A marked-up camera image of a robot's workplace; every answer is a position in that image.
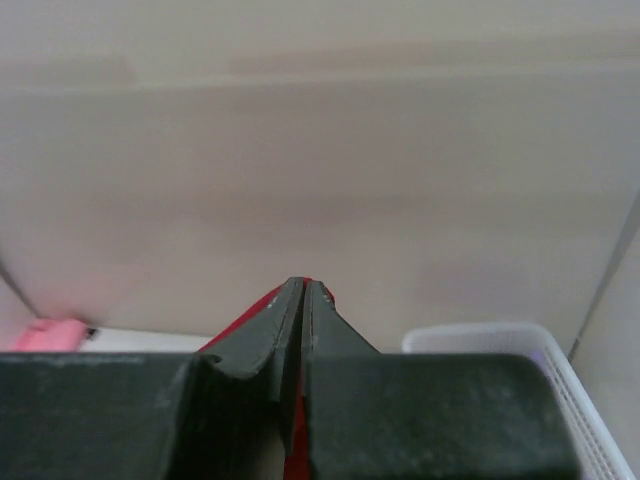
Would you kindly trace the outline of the red t shirt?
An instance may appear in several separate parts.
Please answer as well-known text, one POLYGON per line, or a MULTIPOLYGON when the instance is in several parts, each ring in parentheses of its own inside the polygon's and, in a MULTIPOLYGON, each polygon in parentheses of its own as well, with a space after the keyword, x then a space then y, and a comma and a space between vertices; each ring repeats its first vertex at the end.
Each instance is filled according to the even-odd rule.
POLYGON ((284 448, 284 479, 308 479, 308 439, 304 405, 306 349, 311 327, 305 297, 316 286, 330 313, 335 298, 326 286, 309 277, 291 277, 267 292, 221 333, 199 349, 218 366, 241 372, 245 388, 226 409, 247 423, 251 434, 260 421, 273 420, 284 448))

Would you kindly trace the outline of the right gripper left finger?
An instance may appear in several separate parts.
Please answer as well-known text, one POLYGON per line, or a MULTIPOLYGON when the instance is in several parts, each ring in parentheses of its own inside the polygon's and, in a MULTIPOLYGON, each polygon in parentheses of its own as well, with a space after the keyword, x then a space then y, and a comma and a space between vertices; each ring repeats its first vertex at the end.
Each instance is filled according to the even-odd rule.
POLYGON ((5 479, 249 479, 293 435, 304 282, 198 352, 6 353, 5 479))

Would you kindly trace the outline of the pink t shirt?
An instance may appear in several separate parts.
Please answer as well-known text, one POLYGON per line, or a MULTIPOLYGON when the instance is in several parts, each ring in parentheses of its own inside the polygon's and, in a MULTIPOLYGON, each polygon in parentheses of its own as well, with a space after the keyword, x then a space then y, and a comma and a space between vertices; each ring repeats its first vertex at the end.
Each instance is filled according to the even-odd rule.
POLYGON ((85 323, 75 319, 40 319, 9 348, 13 352, 77 351, 87 336, 85 323))

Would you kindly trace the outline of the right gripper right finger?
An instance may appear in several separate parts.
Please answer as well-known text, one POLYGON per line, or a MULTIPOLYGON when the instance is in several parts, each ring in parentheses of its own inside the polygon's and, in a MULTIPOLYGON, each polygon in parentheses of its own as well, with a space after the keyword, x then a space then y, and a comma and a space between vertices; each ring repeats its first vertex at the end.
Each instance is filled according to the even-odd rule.
POLYGON ((306 286, 304 408, 314 479, 577 479, 551 383, 508 353, 384 354, 306 286))

